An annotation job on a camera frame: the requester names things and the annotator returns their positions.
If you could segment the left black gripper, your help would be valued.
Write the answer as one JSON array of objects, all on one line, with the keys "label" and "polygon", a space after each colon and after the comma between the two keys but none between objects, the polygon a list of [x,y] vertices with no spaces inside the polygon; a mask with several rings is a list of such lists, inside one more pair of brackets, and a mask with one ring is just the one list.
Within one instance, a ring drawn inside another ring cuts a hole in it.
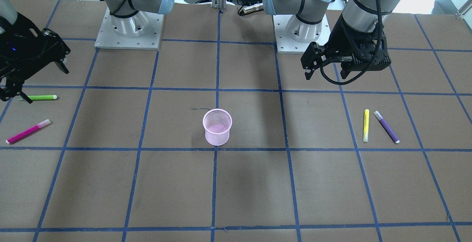
[{"label": "left black gripper", "polygon": [[380,37],[375,28],[373,32],[360,32],[350,27],[341,15],[332,32],[326,47],[317,42],[310,42],[301,57],[305,79],[310,80],[315,70],[324,63],[323,57],[335,58],[341,63],[341,78],[347,79],[351,72],[380,71],[391,65],[385,33]]}]

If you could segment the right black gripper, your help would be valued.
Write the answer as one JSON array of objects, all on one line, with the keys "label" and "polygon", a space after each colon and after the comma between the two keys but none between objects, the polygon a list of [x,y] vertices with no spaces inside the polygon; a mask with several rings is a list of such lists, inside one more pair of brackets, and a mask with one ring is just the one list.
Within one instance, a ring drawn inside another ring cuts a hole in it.
[{"label": "right black gripper", "polygon": [[0,90],[3,102],[20,96],[29,104],[33,103],[22,91],[22,86],[50,63],[56,64],[64,74],[69,74],[66,55],[70,54],[71,49],[59,34],[48,28],[40,30],[20,13],[13,24],[1,17],[1,28],[4,30],[0,41],[1,80],[5,80],[5,87]]}]

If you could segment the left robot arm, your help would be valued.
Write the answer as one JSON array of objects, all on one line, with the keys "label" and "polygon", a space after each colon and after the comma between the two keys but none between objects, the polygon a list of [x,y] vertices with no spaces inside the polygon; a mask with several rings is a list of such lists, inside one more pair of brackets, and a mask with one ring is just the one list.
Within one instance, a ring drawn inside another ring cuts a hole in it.
[{"label": "left robot arm", "polygon": [[286,32],[308,44],[301,57],[307,80],[319,70],[326,81],[342,86],[391,65],[384,21],[400,0],[348,0],[324,45],[317,43],[317,32],[332,0],[262,2],[268,15],[290,15]]}]

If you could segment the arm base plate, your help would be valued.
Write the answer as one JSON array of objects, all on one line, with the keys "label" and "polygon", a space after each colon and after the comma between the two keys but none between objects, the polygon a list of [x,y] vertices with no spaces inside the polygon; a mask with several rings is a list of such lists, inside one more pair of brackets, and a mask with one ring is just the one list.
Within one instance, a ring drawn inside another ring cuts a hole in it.
[{"label": "arm base plate", "polygon": [[277,52],[282,54],[303,54],[309,43],[322,46],[330,35],[326,15],[314,25],[301,22],[295,15],[273,15],[273,24]]},{"label": "arm base plate", "polygon": [[165,16],[138,12],[133,17],[118,18],[107,9],[95,47],[115,50],[152,50],[160,48]]}]

